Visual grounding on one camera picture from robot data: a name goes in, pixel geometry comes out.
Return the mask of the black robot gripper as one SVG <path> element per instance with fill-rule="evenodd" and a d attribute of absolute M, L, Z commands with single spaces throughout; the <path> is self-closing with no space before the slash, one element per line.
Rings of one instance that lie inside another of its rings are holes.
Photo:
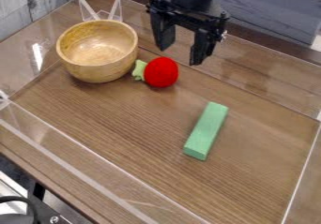
<path fill-rule="evenodd" d="M 226 35 L 230 14 L 219 0 L 150 0 L 147 8 L 159 50 L 166 50 L 175 41 L 175 26 L 181 25 L 195 32 L 190 65 L 201 65 L 213 54 L 215 42 Z"/>

